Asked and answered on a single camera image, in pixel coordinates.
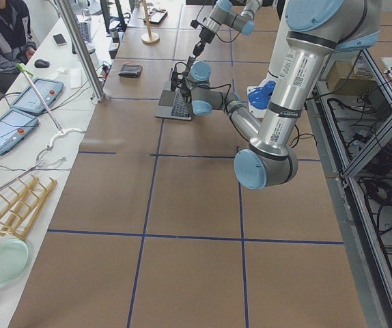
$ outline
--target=laptop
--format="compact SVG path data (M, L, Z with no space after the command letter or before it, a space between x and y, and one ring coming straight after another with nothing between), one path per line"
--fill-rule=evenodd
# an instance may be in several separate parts
M191 121L191 104L187 104L181 91L163 90L155 117Z

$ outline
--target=white desk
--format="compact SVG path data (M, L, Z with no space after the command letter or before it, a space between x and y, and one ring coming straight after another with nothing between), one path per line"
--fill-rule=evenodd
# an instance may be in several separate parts
M93 34L98 31L94 39L96 52L92 54L95 67L99 67L102 61L110 62L108 48L111 39L106 38L103 23L101 22L102 17L95 17L92 29ZM62 33L64 35L64 38L68 41L67 45L56 46L52 35L57 33ZM57 79L64 82L65 88L55 103L51 105L51 108L57 106L78 90L70 89L70 75L68 72L65 74L57 74L58 70L64 71L64 69L81 67L81 63L79 62L77 55L72 54L72 46L69 40L70 36L66 30L66 27L62 20L59 20L43 43L40 45L40 48L37 50L31 61L27 64L27 70L32 72L35 77ZM38 69L33 67L34 61L38 58L49 60L51 62L51 66L45 69ZM83 74L83 82L85 81L87 81L87 79L85 78L85 74ZM8 93L21 92L27 86L27 80L21 74L14 82L13 86L8 90ZM89 83L86 83L82 90L86 87L89 87ZM76 127L82 129L83 131L87 129L95 107L90 100L91 96L92 89L89 88L76 100L69 102L67 105L53 112L56 119L63 126L63 128ZM8 97L10 102L12 102L14 99L15 97ZM8 104L6 101L1 100L0 116L7 110ZM55 125L47 114L40 116L39 121L39 127L26 136L26 138L21 141L11 152L5 154L4 156L0 156L0 165L4 165L12 169L27 169L35 164L37 154L46 148L51 137L57 132ZM52 163L65 157L66 161L62 163L59 168L71 168L76 158L78 146L82 141L82 138L83 134L70 133L64 138L58 139L54 144L53 150L51 152L47 152L44 155L43 159L45 163ZM12 172L0 168L0 186L18 176L20 173L20 171ZM70 172L68 170L36 171L33 173L45 184L48 183L48 177L56 179L58 184L48 199L29 236L27 237L26 242L30 251L30 263L27 265L25 272L10 284L0 287L0 327L7 327L9 325L69 173ZM8 238L13 237L0 237L0 242Z

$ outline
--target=blue tablet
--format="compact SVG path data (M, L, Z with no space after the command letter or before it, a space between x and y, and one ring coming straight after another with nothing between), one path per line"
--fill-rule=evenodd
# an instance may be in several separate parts
M9 152L38 125L38 119L28 113L11 109L0 118L0 155Z
M48 80L40 77L35 78L33 83L36 85L48 106L55 101L64 88L64 83L61 81ZM40 115L46 110L31 86L23 90L23 92L12 103L10 108L18 109L32 115Z

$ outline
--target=green plate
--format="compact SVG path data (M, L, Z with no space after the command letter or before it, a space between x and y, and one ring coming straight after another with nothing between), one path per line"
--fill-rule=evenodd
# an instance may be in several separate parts
M0 243L0 285L18 277L27 265L29 249L20 239Z

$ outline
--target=black mouse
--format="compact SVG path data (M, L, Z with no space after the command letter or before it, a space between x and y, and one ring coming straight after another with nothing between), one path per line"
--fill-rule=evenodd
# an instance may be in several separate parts
M33 64L36 68L48 68L51 63L49 61L46 61L44 59L37 59L35 60L35 63Z

